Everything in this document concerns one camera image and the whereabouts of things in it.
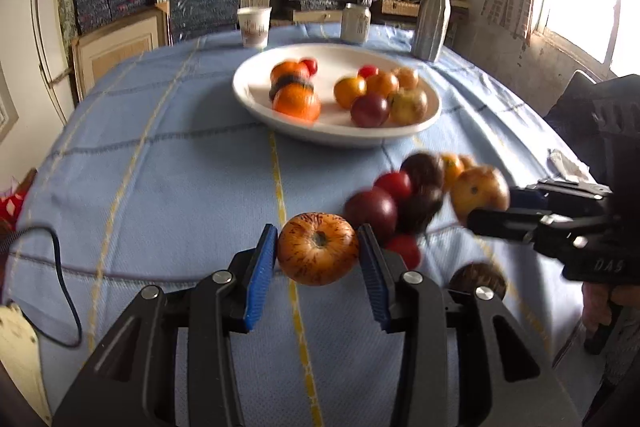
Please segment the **right hand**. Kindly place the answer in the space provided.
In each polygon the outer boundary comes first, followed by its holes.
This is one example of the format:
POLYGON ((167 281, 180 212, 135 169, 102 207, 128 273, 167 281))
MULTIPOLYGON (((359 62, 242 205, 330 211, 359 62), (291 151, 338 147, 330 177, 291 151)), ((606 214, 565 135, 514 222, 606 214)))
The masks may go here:
POLYGON ((622 307, 639 308, 639 286, 617 286, 582 284, 582 324, 594 333, 600 325, 610 325, 613 318, 611 303, 622 307))

